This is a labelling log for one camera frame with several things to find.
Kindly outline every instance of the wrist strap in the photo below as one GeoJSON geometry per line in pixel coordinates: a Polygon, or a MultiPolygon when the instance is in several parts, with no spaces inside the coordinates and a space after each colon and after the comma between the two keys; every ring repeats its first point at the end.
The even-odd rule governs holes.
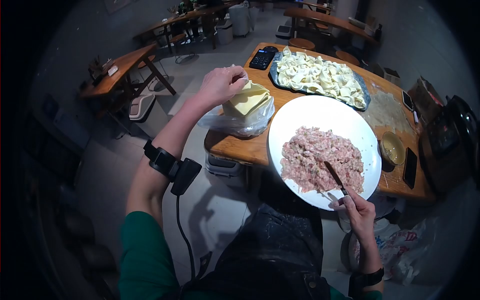
{"type": "Polygon", "coordinates": [[[152,140],[147,141],[144,150],[145,156],[150,159],[149,165],[165,175],[170,182],[173,182],[182,162],[178,161],[175,156],[164,149],[155,148],[152,145],[152,140]]]}
{"type": "Polygon", "coordinates": [[[382,281],[384,274],[383,268],[371,274],[353,272],[348,285],[348,296],[351,298],[360,296],[364,287],[376,285],[382,281]]]}

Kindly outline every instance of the gray stone tray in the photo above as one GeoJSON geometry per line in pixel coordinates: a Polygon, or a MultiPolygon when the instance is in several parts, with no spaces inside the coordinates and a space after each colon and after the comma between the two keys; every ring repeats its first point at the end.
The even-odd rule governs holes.
{"type": "MultiPolygon", "coordinates": [[[[270,80],[272,80],[272,83],[277,87],[277,88],[280,88],[282,90],[289,90],[289,91],[292,91],[294,93],[302,93],[302,94],[306,94],[306,95],[322,95],[322,94],[314,94],[314,93],[308,93],[307,90],[305,89],[301,89],[301,90],[294,90],[292,88],[289,88],[289,87],[284,87],[284,86],[281,86],[279,83],[278,83],[278,73],[276,72],[276,60],[282,60],[283,58],[283,53],[280,51],[280,52],[277,52],[273,58],[273,61],[272,61],[272,65],[270,66],[270,71],[269,71],[269,74],[268,74],[268,77],[270,77],[270,80]]],[[[355,106],[352,106],[352,105],[349,105],[348,103],[345,103],[341,100],[339,100],[340,102],[342,103],[345,103],[347,104],[348,106],[350,106],[351,108],[353,108],[354,110],[358,110],[358,111],[366,111],[367,108],[368,108],[368,105],[370,104],[370,93],[368,92],[368,89],[367,89],[367,86],[365,85],[365,81],[363,80],[363,77],[361,77],[358,73],[356,73],[355,71],[353,71],[353,78],[358,81],[358,83],[360,84],[360,87],[361,87],[361,90],[363,91],[364,95],[363,95],[363,99],[365,100],[365,108],[364,109],[361,109],[361,108],[356,108],[355,106]]]]}

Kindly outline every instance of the black cable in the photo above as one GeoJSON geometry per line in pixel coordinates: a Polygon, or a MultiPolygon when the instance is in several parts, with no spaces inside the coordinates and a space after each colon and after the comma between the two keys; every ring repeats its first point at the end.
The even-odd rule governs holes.
{"type": "Polygon", "coordinates": [[[190,243],[188,242],[188,239],[185,236],[185,233],[183,233],[183,229],[181,228],[181,224],[180,224],[180,196],[177,196],[177,225],[179,226],[181,236],[185,240],[185,243],[187,243],[188,255],[190,256],[190,268],[192,271],[192,281],[193,281],[195,279],[195,263],[193,261],[192,247],[190,246],[190,243]]]}

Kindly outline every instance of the ground meat filling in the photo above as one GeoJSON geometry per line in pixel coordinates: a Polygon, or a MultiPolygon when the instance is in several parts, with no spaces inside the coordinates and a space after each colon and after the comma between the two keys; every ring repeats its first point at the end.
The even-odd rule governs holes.
{"type": "Polygon", "coordinates": [[[349,139],[334,135],[331,130],[297,129],[296,135],[282,147],[282,178],[292,179],[300,192],[340,189],[323,163],[328,161],[345,186],[363,192],[361,154],[349,139]]]}

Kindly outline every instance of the wooden dining table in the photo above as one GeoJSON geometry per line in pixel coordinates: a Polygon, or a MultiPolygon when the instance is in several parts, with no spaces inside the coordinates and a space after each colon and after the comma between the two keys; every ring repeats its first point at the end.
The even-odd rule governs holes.
{"type": "Polygon", "coordinates": [[[149,45],[147,47],[135,50],[122,57],[114,59],[113,66],[118,67],[112,76],[108,74],[100,81],[97,86],[88,83],[87,86],[80,92],[80,98],[94,98],[102,97],[110,94],[112,91],[120,88],[124,90],[129,100],[136,98],[147,87],[147,85],[157,77],[159,81],[170,91],[172,95],[176,94],[173,87],[163,77],[155,65],[148,59],[148,55],[156,49],[156,45],[149,45]],[[152,74],[142,83],[133,84],[130,79],[130,71],[143,61],[147,67],[152,71],[152,74]]]}
{"type": "MultiPolygon", "coordinates": [[[[224,4],[224,5],[218,5],[218,6],[215,6],[215,7],[209,7],[209,8],[204,8],[204,9],[197,9],[197,10],[188,12],[188,13],[182,15],[182,16],[169,17],[165,21],[157,22],[157,23],[149,26],[147,29],[145,29],[142,32],[140,32],[139,34],[135,35],[133,37],[133,39],[143,40],[145,36],[147,36],[147,37],[155,36],[154,30],[163,27],[163,33],[159,36],[162,36],[162,35],[165,36],[165,38],[167,40],[168,50],[169,50],[170,53],[172,53],[172,46],[170,45],[170,38],[169,38],[169,35],[171,34],[171,30],[168,31],[168,26],[171,27],[173,24],[178,23],[178,22],[186,22],[190,19],[203,17],[203,18],[206,18],[207,20],[209,19],[209,21],[206,22],[206,24],[204,24],[204,25],[208,26],[208,29],[210,30],[210,32],[215,32],[215,28],[214,28],[215,27],[215,22],[214,22],[215,13],[218,12],[218,11],[221,11],[223,9],[229,8],[230,6],[233,6],[237,3],[238,3],[237,1],[232,1],[232,2],[224,4]]],[[[212,35],[212,48],[216,49],[215,36],[214,35],[212,35]]]]}
{"type": "Polygon", "coordinates": [[[283,13],[284,16],[292,18],[292,29],[291,36],[294,37],[295,31],[298,30],[297,19],[310,20],[314,22],[319,22],[325,25],[339,28],[341,30],[350,32],[354,35],[360,36],[368,41],[370,44],[378,46],[380,43],[376,41],[373,37],[369,36],[363,29],[356,27],[351,24],[349,21],[342,20],[340,18],[334,17],[321,12],[315,12],[312,10],[306,10],[298,7],[290,7],[285,10],[283,13]]]}
{"type": "MultiPolygon", "coordinates": [[[[254,55],[257,53],[257,51],[259,49],[263,49],[266,46],[276,47],[280,51],[283,49],[283,47],[285,47],[284,45],[272,43],[260,43],[252,52],[243,67],[248,73],[249,79],[251,79],[254,83],[261,84],[265,88],[270,90],[270,94],[274,97],[275,111],[278,112],[278,110],[285,103],[297,97],[303,96],[303,94],[293,93],[289,90],[276,88],[268,77],[269,68],[264,71],[249,68],[249,63],[254,57],[254,55]]],[[[313,57],[317,57],[320,55],[324,60],[345,63],[354,72],[358,73],[360,76],[363,77],[370,95],[374,95],[382,91],[383,93],[392,94],[396,102],[402,103],[402,89],[400,87],[365,69],[321,53],[316,53],[313,51],[295,47],[290,47],[290,50],[292,52],[305,52],[307,55],[313,57]]],[[[366,113],[359,112],[360,115],[364,117],[364,119],[367,118],[369,113],[372,114],[374,111],[379,114],[383,113],[385,107],[383,107],[382,105],[377,105],[377,107],[373,108],[373,105],[373,103],[370,103],[370,106],[367,109],[366,113]]],[[[402,107],[404,114],[398,115],[396,117],[406,118],[408,126],[415,127],[413,114],[405,106],[401,104],[399,106],[402,107]]],[[[267,137],[268,131],[270,129],[270,123],[271,122],[269,122],[268,128],[263,133],[258,136],[248,138],[240,138],[222,132],[209,130],[204,140],[205,149],[213,156],[219,158],[231,159],[246,165],[268,166],[270,163],[267,154],[267,137]]],[[[372,127],[372,130],[378,140],[382,138],[382,135],[385,132],[394,132],[397,136],[400,137],[400,140],[402,141],[405,148],[409,147],[414,151],[414,153],[418,155],[419,136],[416,131],[394,130],[390,124],[385,124],[382,126],[372,126],[370,124],[370,126],[372,127]]],[[[432,202],[434,202],[435,196],[427,183],[425,174],[420,168],[420,164],[417,164],[417,175],[415,179],[415,186],[413,189],[408,187],[408,185],[402,179],[404,167],[405,164],[397,166],[393,170],[382,170],[376,193],[387,196],[400,196],[408,200],[415,200],[417,202],[424,202],[427,204],[431,204],[432,202]]]]}
{"type": "Polygon", "coordinates": [[[299,8],[302,8],[304,5],[306,5],[312,11],[314,10],[312,7],[315,7],[316,9],[324,11],[326,14],[330,14],[330,11],[332,10],[331,8],[328,8],[323,4],[310,3],[310,2],[305,2],[303,0],[295,0],[295,2],[299,5],[299,8]]]}

